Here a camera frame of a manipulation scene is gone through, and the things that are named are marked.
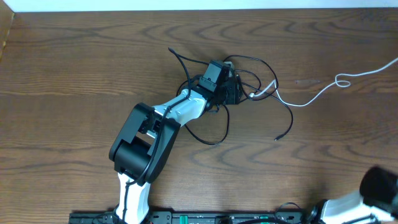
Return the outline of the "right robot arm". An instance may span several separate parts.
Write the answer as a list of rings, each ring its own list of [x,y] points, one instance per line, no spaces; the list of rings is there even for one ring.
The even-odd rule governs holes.
[[[397,174],[379,166],[364,175],[359,189],[343,197],[322,200],[305,223],[382,223],[397,220]]]

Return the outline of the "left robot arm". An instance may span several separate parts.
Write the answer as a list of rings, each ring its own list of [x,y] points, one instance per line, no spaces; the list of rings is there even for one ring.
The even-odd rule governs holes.
[[[118,223],[142,223],[150,185],[164,168],[181,127],[215,106],[236,104],[241,92],[232,62],[212,60],[204,75],[187,80],[172,100],[133,107],[109,151],[121,184]]]

